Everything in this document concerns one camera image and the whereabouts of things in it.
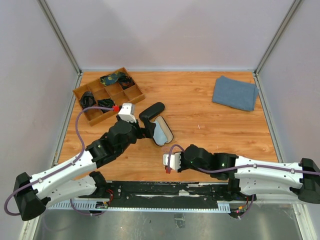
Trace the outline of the light blue cloth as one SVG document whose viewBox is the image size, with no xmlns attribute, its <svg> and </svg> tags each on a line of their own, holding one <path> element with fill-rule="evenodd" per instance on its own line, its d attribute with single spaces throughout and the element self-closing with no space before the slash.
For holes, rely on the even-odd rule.
<svg viewBox="0 0 320 240">
<path fill-rule="evenodd" d="M 153 140 L 156 145 L 158 146 L 163 146 L 167 142 L 167 137 L 161 128 L 159 122 L 157 120 L 154 121 L 156 124 L 155 130 L 154 130 L 154 135 L 153 135 Z"/>
</svg>

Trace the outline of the pink clear glasses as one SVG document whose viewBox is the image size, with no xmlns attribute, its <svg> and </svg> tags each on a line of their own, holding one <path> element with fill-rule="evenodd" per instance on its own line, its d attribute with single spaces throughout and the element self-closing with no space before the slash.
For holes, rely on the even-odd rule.
<svg viewBox="0 0 320 240">
<path fill-rule="evenodd" d="M 162 150 L 163 153 L 169 154 L 169 153 L 171 153 L 173 151 L 173 148 L 170 147 L 170 146 L 164 146 L 164 147 L 162 147 L 161 150 Z"/>
</svg>

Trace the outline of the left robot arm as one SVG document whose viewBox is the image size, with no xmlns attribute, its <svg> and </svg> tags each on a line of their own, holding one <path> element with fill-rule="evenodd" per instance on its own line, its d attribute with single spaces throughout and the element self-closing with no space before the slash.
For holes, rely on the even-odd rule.
<svg viewBox="0 0 320 240">
<path fill-rule="evenodd" d="M 17 215 L 23 221 L 38 217 L 53 202 L 53 197 L 49 195 L 53 190 L 81 174 L 114 161 L 138 139 L 152 139 L 156 126 L 156 123 L 146 123 L 140 127 L 138 122 L 118 119 L 114 126 L 75 157 L 33 176 L 26 172 L 19 174 L 13 188 L 19 211 Z"/>
</svg>

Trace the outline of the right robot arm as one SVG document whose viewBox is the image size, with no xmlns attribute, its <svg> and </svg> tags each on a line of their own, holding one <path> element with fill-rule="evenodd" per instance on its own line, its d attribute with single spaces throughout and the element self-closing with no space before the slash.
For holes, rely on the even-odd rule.
<svg viewBox="0 0 320 240">
<path fill-rule="evenodd" d="M 177 156 L 179 172 L 191 169 L 227 181 L 226 193 L 232 200 L 252 195 L 287 195 L 305 203 L 320 202 L 320 169 L 310 158 L 264 162 L 231 153 L 210 153 L 194 144 Z"/>
</svg>

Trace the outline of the black dotted rolled tie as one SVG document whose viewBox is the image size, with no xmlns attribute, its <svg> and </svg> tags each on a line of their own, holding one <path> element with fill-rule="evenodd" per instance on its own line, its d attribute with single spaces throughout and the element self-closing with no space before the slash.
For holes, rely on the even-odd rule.
<svg viewBox="0 0 320 240">
<path fill-rule="evenodd" d="M 115 106 L 115 102 L 110 99 L 110 98 L 106 98 L 106 99 L 100 99 L 97 101 L 97 104 L 99 107 L 102 107 L 103 109 L 101 109 L 101 111 L 103 113 L 109 112 L 108 109 L 113 109 L 113 107 Z"/>
</svg>

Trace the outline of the wooden divided organizer tray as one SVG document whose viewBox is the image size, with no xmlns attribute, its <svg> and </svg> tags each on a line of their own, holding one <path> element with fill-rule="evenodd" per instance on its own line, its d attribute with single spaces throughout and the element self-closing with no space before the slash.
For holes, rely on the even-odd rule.
<svg viewBox="0 0 320 240">
<path fill-rule="evenodd" d="M 119 68 L 113 72 L 116 72 L 116 71 L 123 72 L 125 73 L 125 75 L 131 77 L 131 75 L 129 74 L 129 72 L 126 70 L 125 67 Z M 117 106 L 120 106 L 124 103 L 137 104 L 145 99 L 145 95 L 143 94 L 143 92 L 141 91 L 140 87 L 137 85 L 135 80 L 133 80 L 134 82 L 133 86 L 129 87 L 128 89 L 122 89 L 118 81 L 112 85 L 108 85 L 108 86 L 102 85 L 100 83 L 100 77 L 73 90 L 73 93 L 79 105 L 80 105 L 80 99 L 83 93 L 86 91 L 90 91 L 93 93 L 95 101 L 97 102 L 97 107 L 98 107 L 98 100 L 102 100 L 102 99 L 112 99 L 115 105 Z"/>
</svg>

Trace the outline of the black orange rolled tie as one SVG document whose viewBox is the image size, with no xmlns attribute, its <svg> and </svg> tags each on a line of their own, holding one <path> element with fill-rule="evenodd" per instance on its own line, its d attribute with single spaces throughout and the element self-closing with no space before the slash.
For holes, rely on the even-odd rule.
<svg viewBox="0 0 320 240">
<path fill-rule="evenodd" d="M 120 84 L 123 90 L 126 90 L 134 85 L 134 81 L 131 76 L 122 75 L 118 78 L 117 82 Z"/>
</svg>

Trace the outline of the black striped rolled tie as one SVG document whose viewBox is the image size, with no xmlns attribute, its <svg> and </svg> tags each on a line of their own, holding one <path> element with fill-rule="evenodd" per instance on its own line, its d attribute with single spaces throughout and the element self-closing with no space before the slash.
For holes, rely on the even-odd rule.
<svg viewBox="0 0 320 240">
<path fill-rule="evenodd" d="M 83 95 L 80 98 L 80 105 L 82 109 L 86 109 L 89 107 L 97 107 L 97 102 L 95 100 L 95 97 L 91 91 L 86 91 L 83 93 Z"/>
</svg>

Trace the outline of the blue patterned rolled tie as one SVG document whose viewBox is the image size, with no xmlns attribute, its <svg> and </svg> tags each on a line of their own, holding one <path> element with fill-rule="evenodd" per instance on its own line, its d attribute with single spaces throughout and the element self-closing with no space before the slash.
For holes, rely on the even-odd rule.
<svg viewBox="0 0 320 240">
<path fill-rule="evenodd" d="M 99 78 L 99 81 L 102 85 L 106 86 L 110 86 L 115 84 L 119 78 L 124 77 L 126 74 L 124 72 L 121 71 L 115 71 L 113 73 L 104 75 L 102 77 Z"/>
</svg>

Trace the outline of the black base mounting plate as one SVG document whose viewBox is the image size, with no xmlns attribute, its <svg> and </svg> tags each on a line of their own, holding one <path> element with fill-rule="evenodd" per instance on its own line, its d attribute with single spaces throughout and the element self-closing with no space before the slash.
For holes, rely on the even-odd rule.
<svg viewBox="0 0 320 240">
<path fill-rule="evenodd" d="M 106 199 L 112 207 L 160 209 L 209 209 L 218 201 L 250 202 L 257 199 L 240 193 L 226 182 L 108 181 L 81 198 Z"/>
</svg>

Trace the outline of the folded blue towel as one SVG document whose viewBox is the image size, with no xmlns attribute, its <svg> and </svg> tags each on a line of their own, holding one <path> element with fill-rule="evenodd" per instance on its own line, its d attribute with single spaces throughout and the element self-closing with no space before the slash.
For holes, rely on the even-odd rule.
<svg viewBox="0 0 320 240">
<path fill-rule="evenodd" d="M 214 86 L 212 102 L 234 109 L 252 112 L 255 105 L 259 89 L 254 83 L 248 83 L 219 77 Z"/>
</svg>

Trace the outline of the aluminium front rail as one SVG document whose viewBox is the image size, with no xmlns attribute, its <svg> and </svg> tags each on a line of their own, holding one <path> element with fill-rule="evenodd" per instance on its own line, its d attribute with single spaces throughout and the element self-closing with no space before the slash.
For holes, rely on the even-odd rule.
<svg viewBox="0 0 320 240">
<path fill-rule="evenodd" d="M 229 195 L 227 183 L 174 183 L 109 181 L 90 196 L 68 197 L 75 187 L 91 187 L 87 180 L 72 181 L 52 192 L 46 210 L 78 210 L 100 214 L 106 211 L 236 213 L 251 203 L 294 205 L 302 201 L 293 195 L 258 194 L 255 197 Z"/>
</svg>

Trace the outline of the left aluminium frame post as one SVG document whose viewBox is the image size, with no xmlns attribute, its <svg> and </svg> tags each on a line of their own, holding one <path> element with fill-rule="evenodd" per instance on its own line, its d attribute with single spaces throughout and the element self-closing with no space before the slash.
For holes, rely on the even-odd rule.
<svg viewBox="0 0 320 240">
<path fill-rule="evenodd" d="M 37 0 L 37 3 L 39 5 L 39 7 L 41 8 L 43 14 L 45 15 L 49 25 L 51 26 L 57 40 L 59 41 L 61 47 L 63 48 L 67 58 L 69 59 L 72 67 L 74 68 L 74 70 L 76 71 L 76 73 L 78 75 L 81 75 L 82 70 L 76 60 L 76 58 L 74 57 L 74 54 L 71 51 L 70 46 L 68 45 L 64 34 L 48 4 L 48 2 L 46 0 Z"/>
</svg>

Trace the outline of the aluminium frame post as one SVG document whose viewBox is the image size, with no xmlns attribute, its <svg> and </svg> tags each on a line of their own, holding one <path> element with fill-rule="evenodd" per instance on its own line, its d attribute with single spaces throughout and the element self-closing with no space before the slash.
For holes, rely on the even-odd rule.
<svg viewBox="0 0 320 240">
<path fill-rule="evenodd" d="M 304 0 L 294 0 L 290 5 L 287 13 L 285 14 L 283 20 L 281 21 L 279 27 L 277 28 L 270 44 L 268 45 L 266 51 L 264 52 L 261 60 L 259 61 L 257 67 L 253 71 L 255 77 L 262 71 L 263 67 L 267 63 L 277 44 L 279 43 L 281 37 L 283 36 L 285 30 L 288 28 L 289 24 L 293 20 L 294 16 L 298 12 L 301 5 L 304 3 Z"/>
<path fill-rule="evenodd" d="M 74 70 L 76 71 L 76 73 L 78 75 L 81 75 L 82 70 L 76 60 L 76 58 L 74 57 L 74 54 L 71 51 L 70 46 L 68 45 L 64 34 L 48 4 L 48 2 L 46 0 L 37 0 L 37 3 L 39 5 L 39 7 L 41 8 L 43 14 L 45 15 L 49 25 L 51 26 L 57 40 L 59 41 L 61 47 L 63 48 L 67 58 L 69 59 L 72 67 L 74 68 Z"/>
</svg>

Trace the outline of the right aluminium frame post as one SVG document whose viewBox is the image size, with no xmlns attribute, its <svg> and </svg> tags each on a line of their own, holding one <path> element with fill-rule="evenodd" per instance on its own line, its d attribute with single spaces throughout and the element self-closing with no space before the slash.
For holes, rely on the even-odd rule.
<svg viewBox="0 0 320 240">
<path fill-rule="evenodd" d="M 279 43 L 281 37 L 283 36 L 285 30 L 288 28 L 289 24 L 293 20 L 294 16 L 298 12 L 301 5 L 304 3 L 304 0 L 294 0 L 290 5 L 287 13 L 285 14 L 283 20 L 281 21 L 279 27 L 277 28 L 270 44 L 268 45 L 266 51 L 264 52 L 261 60 L 259 61 L 257 67 L 253 71 L 255 77 L 262 71 L 263 67 L 267 63 L 277 44 Z"/>
</svg>

